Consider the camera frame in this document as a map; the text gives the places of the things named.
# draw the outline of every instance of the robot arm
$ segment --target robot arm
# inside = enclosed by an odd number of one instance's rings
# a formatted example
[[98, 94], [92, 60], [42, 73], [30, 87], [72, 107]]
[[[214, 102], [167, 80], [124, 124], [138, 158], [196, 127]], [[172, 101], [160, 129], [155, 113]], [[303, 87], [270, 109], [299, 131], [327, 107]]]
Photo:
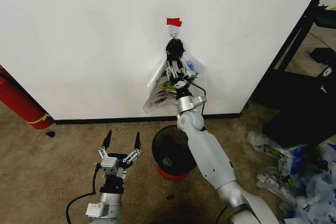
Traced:
[[139, 132], [136, 135], [134, 151], [129, 155], [119, 153], [108, 153], [111, 131], [104, 140], [103, 146], [98, 148], [102, 158], [100, 163], [106, 178], [105, 184], [100, 188], [98, 203], [89, 203], [86, 215], [95, 218], [92, 224], [117, 224], [121, 216], [121, 197], [124, 192], [123, 180], [126, 178], [126, 169], [142, 155], [140, 150], [141, 142]]
[[278, 220], [258, 196], [243, 189], [234, 175], [232, 163], [216, 137], [205, 130], [204, 119], [194, 111], [198, 105], [206, 102], [206, 97], [194, 98], [188, 90], [190, 70], [174, 68], [174, 60], [181, 60], [183, 45], [179, 39], [173, 38], [166, 47], [167, 77], [175, 85], [178, 120], [177, 126], [188, 136], [188, 146], [203, 177], [217, 190], [225, 205], [235, 208], [247, 206], [229, 218], [232, 224], [278, 224]]

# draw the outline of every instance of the red tape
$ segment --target red tape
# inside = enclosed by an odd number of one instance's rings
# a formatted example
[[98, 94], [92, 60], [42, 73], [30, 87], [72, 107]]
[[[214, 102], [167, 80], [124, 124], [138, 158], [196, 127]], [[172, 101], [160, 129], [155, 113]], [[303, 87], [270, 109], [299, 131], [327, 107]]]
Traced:
[[180, 18], [167, 18], [167, 25], [172, 26], [182, 26], [182, 21], [180, 21]]

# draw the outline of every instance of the yellow label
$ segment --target yellow label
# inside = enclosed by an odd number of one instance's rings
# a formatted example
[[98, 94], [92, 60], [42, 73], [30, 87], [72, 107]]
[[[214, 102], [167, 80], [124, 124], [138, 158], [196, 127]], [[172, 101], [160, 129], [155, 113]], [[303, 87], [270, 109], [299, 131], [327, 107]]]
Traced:
[[170, 81], [166, 81], [162, 84], [160, 84], [160, 89], [163, 89], [163, 90], [170, 90], [170, 91], [175, 91], [175, 87], [174, 87], [174, 84], [171, 83]]

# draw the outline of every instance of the red bucket base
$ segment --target red bucket base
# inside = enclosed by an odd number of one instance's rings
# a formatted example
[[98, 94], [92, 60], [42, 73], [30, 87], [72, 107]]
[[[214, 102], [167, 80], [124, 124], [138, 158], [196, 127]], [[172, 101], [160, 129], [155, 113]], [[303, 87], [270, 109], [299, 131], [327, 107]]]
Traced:
[[183, 180], [185, 179], [185, 177], [187, 176], [187, 173], [185, 174], [182, 174], [180, 176], [174, 176], [174, 175], [170, 175], [168, 173], [165, 173], [164, 171], [162, 171], [160, 168], [159, 168], [159, 173], [162, 175], [162, 177], [164, 177], [165, 179], [167, 180], [172, 180], [174, 182], [178, 182], [180, 180]]

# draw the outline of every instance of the floor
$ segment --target floor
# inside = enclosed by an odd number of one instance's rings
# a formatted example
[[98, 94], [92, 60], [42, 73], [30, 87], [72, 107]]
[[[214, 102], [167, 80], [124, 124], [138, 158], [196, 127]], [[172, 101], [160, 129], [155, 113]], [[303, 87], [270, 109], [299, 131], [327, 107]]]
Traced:
[[[334, 49], [334, 31], [312, 28], [287, 71], [316, 76], [324, 65], [313, 62], [308, 53], [314, 47]], [[238, 181], [259, 195], [278, 213], [280, 203], [271, 192], [256, 186], [256, 175], [267, 166], [277, 166], [273, 158], [255, 152], [246, 142], [246, 135], [261, 132], [277, 110], [249, 102], [237, 119], [205, 120], [209, 132], [219, 140], [231, 159]], [[34, 130], [2, 103], [0, 104], [0, 216], [9, 223], [66, 223], [65, 208], [73, 198], [91, 191], [95, 162], [100, 161], [100, 147], [112, 129], [109, 150], [129, 153], [137, 131], [141, 133], [143, 155], [132, 166], [124, 183], [121, 223], [214, 223], [223, 204], [215, 190], [197, 168], [178, 183], [165, 180], [157, 172], [151, 144], [157, 131], [175, 122], [113, 123], [87, 125], [52, 125], [47, 130]], [[53, 130], [51, 138], [45, 132]], [[103, 182], [99, 173], [96, 188]], [[167, 195], [175, 198], [167, 200]], [[87, 204], [96, 202], [98, 195], [81, 199], [70, 209], [72, 223], [89, 223], [85, 216]], [[227, 223], [232, 214], [227, 210], [219, 223]]]

